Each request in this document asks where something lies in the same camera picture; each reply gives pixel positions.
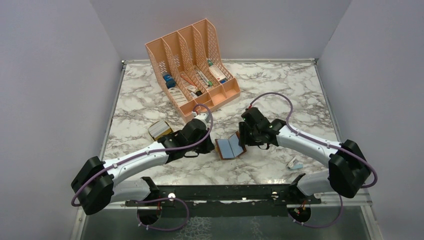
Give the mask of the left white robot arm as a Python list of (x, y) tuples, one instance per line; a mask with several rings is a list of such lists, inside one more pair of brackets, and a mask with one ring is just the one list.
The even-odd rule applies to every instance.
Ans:
[(188, 152), (210, 153), (215, 148), (210, 137), (212, 126), (211, 117), (201, 113), (183, 129), (166, 134), (141, 150), (103, 161), (98, 156), (89, 158), (70, 184), (74, 191), (71, 205), (93, 215), (109, 203), (122, 201), (118, 185), (129, 177), (185, 158)]

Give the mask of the brown leather card holder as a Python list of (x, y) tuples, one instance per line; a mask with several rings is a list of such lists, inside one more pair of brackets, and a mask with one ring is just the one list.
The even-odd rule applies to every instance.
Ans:
[(221, 160), (233, 160), (247, 152), (245, 146), (240, 146), (239, 131), (227, 139), (215, 139), (215, 145)]

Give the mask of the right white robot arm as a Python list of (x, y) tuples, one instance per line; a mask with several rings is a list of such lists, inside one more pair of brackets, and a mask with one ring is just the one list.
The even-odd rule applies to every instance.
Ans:
[(256, 107), (246, 109), (239, 122), (240, 146), (276, 146), (295, 150), (324, 165), (327, 170), (298, 175), (285, 191), (296, 204), (316, 193), (336, 192), (352, 199), (371, 174), (358, 144), (328, 141), (297, 129), (281, 119), (269, 121)]

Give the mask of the stack of credit cards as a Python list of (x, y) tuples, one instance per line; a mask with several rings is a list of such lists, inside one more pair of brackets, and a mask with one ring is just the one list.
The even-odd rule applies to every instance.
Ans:
[(171, 134), (173, 130), (165, 120), (159, 120), (149, 126), (147, 132), (156, 141), (164, 135)]

